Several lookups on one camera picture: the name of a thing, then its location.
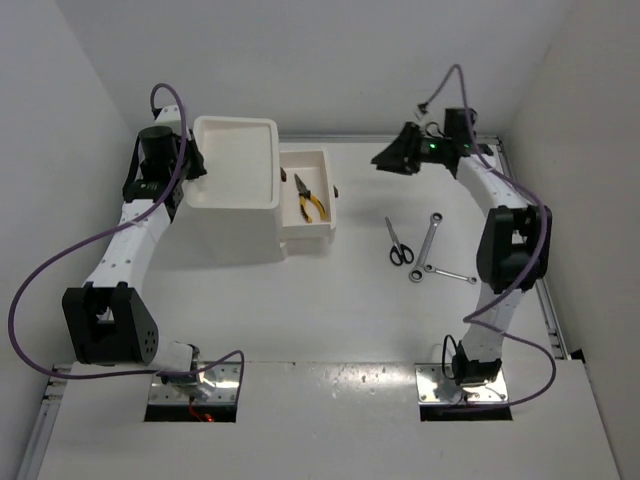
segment cable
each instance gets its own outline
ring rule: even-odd
[[[57,253],[56,255],[54,255],[47,261],[45,261],[42,265],[40,265],[33,272],[31,272],[31,274],[24,280],[24,282],[22,282],[16,294],[14,295],[13,300],[11,301],[11,306],[9,307],[9,317],[7,322],[7,329],[9,333],[9,341],[11,342],[11,346],[13,347],[18,357],[20,357],[20,359],[24,363],[26,363],[29,367],[36,370],[37,372],[42,373],[43,375],[47,375],[49,377],[54,377],[54,378],[61,378],[64,380],[93,380],[98,378],[124,377],[124,376],[131,376],[131,375],[148,375],[148,374],[159,373],[155,370],[128,370],[128,371],[119,371],[119,372],[96,373],[96,374],[90,374],[90,375],[71,375],[71,374],[60,373],[54,370],[50,370],[41,365],[38,365],[26,354],[26,352],[22,349],[22,347],[20,347],[20,344],[18,343],[18,339],[16,337],[15,321],[16,321],[16,310],[18,308],[18,302],[20,301],[20,298],[22,297],[27,287],[31,284],[31,282],[33,282],[33,280],[35,280],[35,278],[38,275],[40,275],[47,267],[53,265],[55,262],[57,262],[63,257],[66,257],[70,253],[73,253],[76,250],[89,245],[90,243],[93,243],[105,237],[109,237],[117,232],[120,232],[122,230],[125,230],[131,227],[135,223],[141,222],[142,220],[147,218],[149,215],[151,215],[155,210],[157,210],[164,203],[167,197],[171,194],[173,187],[175,186],[176,182],[180,178],[180,171],[182,169],[182,164],[184,163],[184,157],[185,157],[185,152],[187,148],[187,118],[186,118],[184,105],[182,103],[182,100],[180,99],[180,96],[178,95],[178,92],[176,92],[176,90],[171,85],[168,85],[166,83],[158,83],[151,90],[149,101],[151,104],[152,111],[157,111],[155,106],[155,96],[158,90],[160,90],[161,88],[168,90],[169,93],[171,93],[171,95],[175,99],[176,105],[178,106],[178,110],[180,112],[180,120],[181,120],[180,149],[178,151],[178,160],[176,162],[176,166],[173,170],[173,173],[171,175],[171,179],[169,180],[167,188],[164,190],[164,192],[162,192],[162,195],[160,195],[158,200],[151,207],[149,207],[147,211],[143,212],[138,217],[134,218],[131,222],[118,225],[116,227],[105,230],[104,232],[101,232],[89,238],[86,238],[85,240],[82,240],[81,242],[78,242],[75,245],[72,245],[64,249],[60,253]],[[213,363],[207,364],[202,368],[192,370],[189,372],[160,372],[160,373],[162,373],[163,376],[167,376],[167,377],[185,377],[185,376],[195,375],[198,373],[205,372],[215,367],[216,365],[223,363],[228,358],[234,355],[239,355],[241,358],[240,378],[238,380],[239,381],[238,391],[236,392],[236,406],[237,406],[238,399],[240,397],[240,387],[242,386],[242,378],[244,376],[244,364],[245,364],[244,353],[241,350],[234,350],[233,352],[225,355],[224,357],[220,358],[219,360],[216,360]]]
[[[431,132],[429,132],[429,127],[431,125],[435,125],[436,126],[436,131],[438,132],[438,135],[440,135],[440,138],[445,138],[444,133],[442,133],[442,130],[440,130],[440,125],[438,125],[438,122],[429,122],[423,127],[424,133],[427,135],[427,137],[429,137],[429,138],[439,138],[436,135],[433,135]]]
[[[447,342],[451,340],[451,343],[453,343],[453,349],[454,350],[458,350],[458,344],[456,343],[455,339],[453,338],[452,335],[445,335],[444,336],[444,342],[442,342],[442,361],[440,363],[440,368],[442,369],[442,376],[448,380],[455,380],[454,377],[450,377],[447,375],[447,372],[445,371],[445,363],[447,360]]]
[[[198,412],[196,412],[196,411],[193,409],[193,398],[190,398],[190,399],[189,399],[189,414],[190,414],[192,417],[197,418],[199,422],[202,422],[202,418],[200,418],[200,415],[198,415]]]
[[[556,362],[555,362],[553,356],[543,346],[541,346],[541,345],[539,345],[539,344],[537,344],[535,342],[532,342],[530,340],[526,340],[524,338],[517,337],[515,335],[511,335],[511,334],[509,334],[507,332],[503,332],[499,328],[496,328],[493,325],[489,325],[488,323],[482,322],[480,320],[475,320],[475,318],[479,317],[480,315],[482,315],[482,314],[484,314],[486,312],[488,312],[489,310],[494,308],[496,305],[500,304],[505,298],[507,298],[511,294],[511,292],[513,292],[516,288],[518,288],[520,286],[520,284],[524,281],[524,279],[527,277],[527,275],[529,275],[529,273],[531,272],[531,270],[535,266],[536,262],[538,261],[538,258],[540,257],[540,253],[542,252],[542,249],[544,248],[544,243],[545,243],[545,240],[547,238],[547,228],[548,228],[548,226],[547,226],[547,221],[548,221],[547,209],[546,209],[545,204],[542,202],[542,200],[535,193],[533,193],[531,190],[527,189],[525,186],[523,186],[520,183],[518,183],[516,180],[513,180],[512,178],[509,178],[508,176],[506,176],[503,173],[501,173],[501,172],[497,171],[496,169],[494,169],[491,166],[491,164],[489,162],[487,162],[487,159],[484,158],[484,156],[482,155],[480,147],[478,146],[478,141],[476,139],[475,132],[473,131],[473,121],[472,121],[472,118],[471,118],[472,109],[469,108],[469,101],[468,101],[468,97],[467,97],[467,87],[466,87],[466,84],[465,84],[465,81],[464,81],[464,73],[462,71],[462,67],[459,64],[456,63],[456,64],[452,65],[451,68],[449,68],[449,71],[445,75],[445,77],[442,80],[442,82],[440,82],[440,85],[438,85],[436,90],[433,92],[433,94],[431,94],[431,96],[427,99],[426,102],[418,105],[418,108],[421,111],[424,111],[424,112],[427,111],[428,105],[440,94],[440,92],[442,92],[442,89],[447,84],[447,82],[449,81],[449,78],[451,77],[451,75],[453,74],[454,71],[458,73],[458,79],[460,80],[460,93],[462,95],[462,103],[463,103],[463,106],[464,106],[465,119],[466,119],[466,123],[467,123],[467,130],[469,131],[469,137],[471,138],[471,142],[473,144],[473,148],[475,150],[476,155],[478,156],[480,161],[484,164],[484,166],[487,167],[487,169],[491,170],[491,173],[493,175],[495,175],[496,177],[498,177],[502,181],[508,183],[514,189],[516,189],[521,194],[523,194],[525,197],[529,198],[532,202],[534,202],[538,206],[538,208],[540,210],[540,222],[541,222],[542,225],[540,227],[540,233],[539,233],[539,237],[538,237],[538,242],[536,243],[536,246],[535,246],[535,248],[533,250],[533,253],[531,254],[531,258],[529,259],[529,261],[527,262],[525,267],[518,274],[518,276],[513,281],[513,283],[511,285],[509,285],[504,292],[502,292],[499,296],[494,298],[491,302],[487,303],[485,306],[477,309],[476,311],[470,313],[469,315],[467,315],[466,317],[464,317],[462,319],[463,323],[468,323],[468,324],[472,324],[472,325],[479,325],[479,326],[487,328],[489,330],[493,330],[494,332],[499,333],[500,335],[502,335],[505,338],[508,338],[509,340],[513,340],[514,342],[519,342],[519,343],[522,343],[524,345],[528,345],[528,346],[530,346],[532,348],[535,348],[537,350],[540,350],[542,353],[544,353],[544,355],[551,362],[551,377],[550,377],[549,381],[546,383],[546,385],[544,387],[542,387],[540,390],[538,390],[537,392],[532,393],[531,395],[528,395],[528,396],[526,396],[526,397],[524,397],[524,398],[522,398],[520,400],[514,400],[513,402],[508,402],[506,404],[501,404],[501,405],[496,405],[496,406],[477,407],[477,408],[474,408],[474,410],[477,411],[478,409],[492,409],[492,408],[513,407],[513,406],[516,406],[516,405],[520,405],[520,404],[529,402],[529,401],[531,401],[531,400],[533,400],[535,398],[538,398],[540,395],[544,394],[547,390],[549,390],[549,388],[551,388],[551,385],[553,385],[553,382],[555,381],[556,375],[557,375]]]

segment metal wrench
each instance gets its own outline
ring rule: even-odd
[[[420,283],[422,281],[423,274],[422,270],[420,269],[424,269],[426,267],[427,255],[429,255],[433,237],[435,236],[436,229],[438,228],[438,225],[440,225],[441,221],[441,213],[435,212],[431,215],[429,230],[427,230],[427,235],[424,237],[424,242],[422,242],[422,248],[420,249],[420,253],[418,254],[418,259],[409,272],[409,280],[411,280],[413,283]]]
[[[427,273],[437,273],[439,275],[444,275],[445,277],[455,278],[457,280],[462,280],[463,282],[469,282],[471,285],[475,285],[476,283],[478,283],[478,279],[476,277],[465,277],[464,275],[458,275],[457,273],[447,272],[446,270],[440,270],[433,265],[425,265],[424,269]]]

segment yellow handle pliers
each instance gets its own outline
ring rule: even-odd
[[[327,220],[328,218],[327,211],[324,209],[324,205],[322,205],[322,202],[318,200],[318,197],[313,195],[311,191],[309,191],[309,189],[304,184],[304,182],[300,180],[300,177],[298,176],[297,173],[294,175],[294,177],[296,179],[296,187],[298,187],[298,196],[300,197],[300,213],[302,213],[302,217],[304,218],[304,220],[307,223],[313,222],[313,219],[307,213],[307,210],[305,208],[305,206],[307,205],[307,200],[310,200],[311,203],[313,203],[316,206],[316,208],[318,209],[318,212],[320,212],[320,219]]]

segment white bin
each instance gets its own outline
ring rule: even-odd
[[[185,201],[219,265],[277,262],[281,245],[278,129],[272,120],[198,117],[194,137],[207,175]]]
[[[282,240],[326,237],[329,242],[333,241],[336,229],[336,207],[331,168],[326,152],[324,150],[280,152],[280,166],[287,174],[287,181],[281,184]],[[321,220],[316,207],[307,201],[306,210],[313,222],[306,223],[300,213],[295,174],[300,176],[311,193],[322,202],[327,211],[326,220]]]

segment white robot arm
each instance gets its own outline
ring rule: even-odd
[[[167,188],[176,165],[180,124],[178,109],[169,107],[159,112],[154,126],[139,133],[123,187],[119,225],[147,211]],[[165,203],[144,220],[117,232],[84,285],[65,292],[62,306],[80,362],[137,364],[157,371],[192,369],[197,349],[162,335],[139,292],[156,245],[182,200],[182,183],[204,174],[202,156],[187,135],[180,180]]]
[[[418,173],[421,163],[444,165],[469,191],[487,219],[476,256],[482,280],[478,299],[480,309],[504,292],[531,259],[541,231],[541,215],[538,207],[526,203],[473,154],[464,115],[463,109],[447,109],[444,135],[440,138],[427,138],[419,125],[405,124],[398,138],[372,163],[378,170],[402,175]],[[495,168],[489,147],[480,147]],[[504,301],[474,319],[497,331],[472,324],[458,343],[452,360],[457,384],[493,381],[500,371],[504,337],[499,332],[508,330],[524,292],[546,274],[551,212],[547,209],[546,213],[547,234],[535,267]]]

